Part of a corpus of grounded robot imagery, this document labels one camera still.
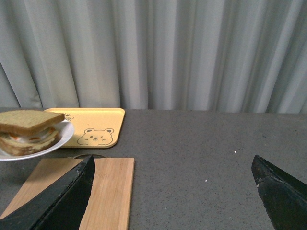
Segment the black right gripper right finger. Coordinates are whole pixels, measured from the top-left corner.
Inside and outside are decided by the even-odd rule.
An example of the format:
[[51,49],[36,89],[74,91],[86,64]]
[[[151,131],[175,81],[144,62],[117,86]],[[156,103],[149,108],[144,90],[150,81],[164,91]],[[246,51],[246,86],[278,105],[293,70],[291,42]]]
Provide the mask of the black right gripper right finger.
[[251,171],[259,196],[276,230],[307,228],[307,185],[259,155]]

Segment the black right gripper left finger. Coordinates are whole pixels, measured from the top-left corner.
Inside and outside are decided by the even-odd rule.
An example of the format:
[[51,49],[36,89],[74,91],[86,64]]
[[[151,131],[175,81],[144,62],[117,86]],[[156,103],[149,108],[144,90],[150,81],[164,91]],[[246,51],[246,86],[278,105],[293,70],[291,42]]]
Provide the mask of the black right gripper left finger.
[[94,181],[93,156],[82,160],[29,202],[0,221],[2,230],[77,230]]

